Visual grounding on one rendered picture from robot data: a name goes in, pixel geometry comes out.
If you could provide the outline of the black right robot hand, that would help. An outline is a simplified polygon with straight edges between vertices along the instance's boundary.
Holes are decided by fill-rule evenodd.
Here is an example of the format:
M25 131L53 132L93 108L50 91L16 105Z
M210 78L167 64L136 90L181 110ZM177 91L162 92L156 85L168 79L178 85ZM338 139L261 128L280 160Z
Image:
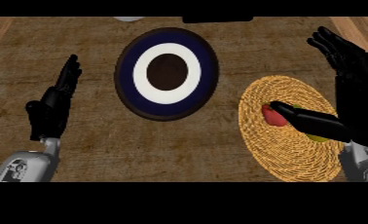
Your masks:
M278 100L270 102L270 108L298 131L368 146L368 52L325 26L317 27L306 42L320 51L337 72L337 115L294 108Z

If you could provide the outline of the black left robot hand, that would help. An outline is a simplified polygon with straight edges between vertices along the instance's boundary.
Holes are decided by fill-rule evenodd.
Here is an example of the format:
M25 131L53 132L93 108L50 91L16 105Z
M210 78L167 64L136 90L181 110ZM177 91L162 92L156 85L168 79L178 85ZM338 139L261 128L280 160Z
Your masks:
M45 90L40 100L26 103L25 110L31 126L29 139L32 141L62 136L79 74L78 56L71 55L60 70L56 84Z

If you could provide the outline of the round woven wicker placemat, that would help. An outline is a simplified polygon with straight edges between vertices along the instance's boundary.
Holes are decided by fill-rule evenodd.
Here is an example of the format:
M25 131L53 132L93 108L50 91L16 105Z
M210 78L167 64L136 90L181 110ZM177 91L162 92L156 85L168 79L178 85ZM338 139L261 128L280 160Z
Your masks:
M343 143L311 141L291 125L270 126L261 105L278 100L337 116L329 101L300 80L280 75L257 79L238 102L238 129L245 147L263 169L286 182L328 182L341 172Z

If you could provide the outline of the blue and white round plate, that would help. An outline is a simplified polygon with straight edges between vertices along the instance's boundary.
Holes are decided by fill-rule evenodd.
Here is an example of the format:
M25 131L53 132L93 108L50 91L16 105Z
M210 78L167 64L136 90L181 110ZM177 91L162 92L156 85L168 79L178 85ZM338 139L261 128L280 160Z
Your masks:
M115 65L115 90L142 118L174 121L207 103L218 82L218 60L204 38L186 29L156 28L125 46Z

